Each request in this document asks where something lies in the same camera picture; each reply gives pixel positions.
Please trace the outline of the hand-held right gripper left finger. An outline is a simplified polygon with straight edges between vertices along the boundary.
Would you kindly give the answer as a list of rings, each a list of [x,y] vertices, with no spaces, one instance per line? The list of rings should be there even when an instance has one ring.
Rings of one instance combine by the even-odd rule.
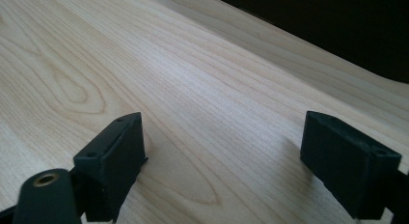
[[[118,219],[147,160],[139,112],[115,119],[74,156],[72,173],[80,193],[78,208],[89,222]]]

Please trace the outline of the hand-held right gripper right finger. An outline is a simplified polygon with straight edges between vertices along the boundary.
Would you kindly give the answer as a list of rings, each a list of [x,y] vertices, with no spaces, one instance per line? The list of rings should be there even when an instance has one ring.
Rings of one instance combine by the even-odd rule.
[[[354,219],[402,218],[401,154],[342,120],[306,114],[300,158]]]

